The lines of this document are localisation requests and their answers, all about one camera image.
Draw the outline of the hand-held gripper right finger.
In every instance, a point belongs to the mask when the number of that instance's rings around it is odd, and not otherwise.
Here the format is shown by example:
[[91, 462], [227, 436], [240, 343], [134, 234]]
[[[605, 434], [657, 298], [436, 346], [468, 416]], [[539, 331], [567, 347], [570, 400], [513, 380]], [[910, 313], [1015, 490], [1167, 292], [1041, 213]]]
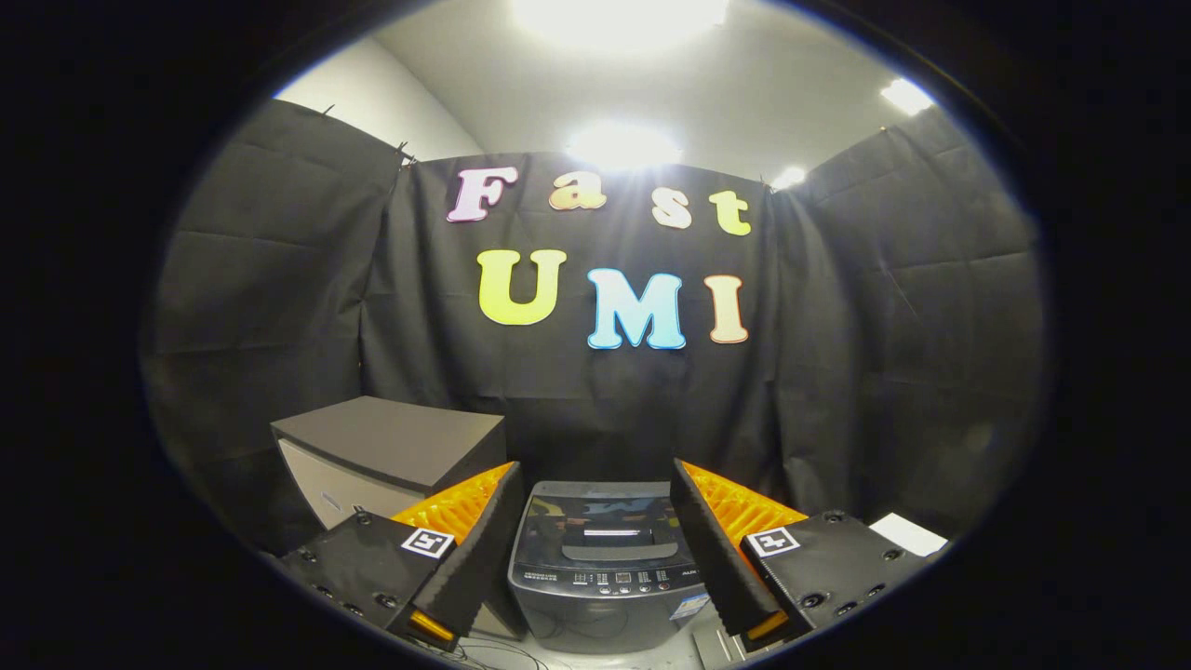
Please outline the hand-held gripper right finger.
[[867, 610], [930, 565], [844, 512], [817, 515], [674, 461], [669, 497], [728, 635], [748, 651]]

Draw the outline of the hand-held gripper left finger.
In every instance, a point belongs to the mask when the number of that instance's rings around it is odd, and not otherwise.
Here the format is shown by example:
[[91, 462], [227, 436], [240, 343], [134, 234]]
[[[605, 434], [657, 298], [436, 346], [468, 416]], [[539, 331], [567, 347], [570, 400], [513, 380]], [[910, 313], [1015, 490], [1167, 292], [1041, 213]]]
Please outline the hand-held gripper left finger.
[[360, 509], [281, 556], [298, 586], [387, 635], [451, 652], [475, 630], [520, 639], [507, 584], [525, 503], [503, 463], [392, 515]]

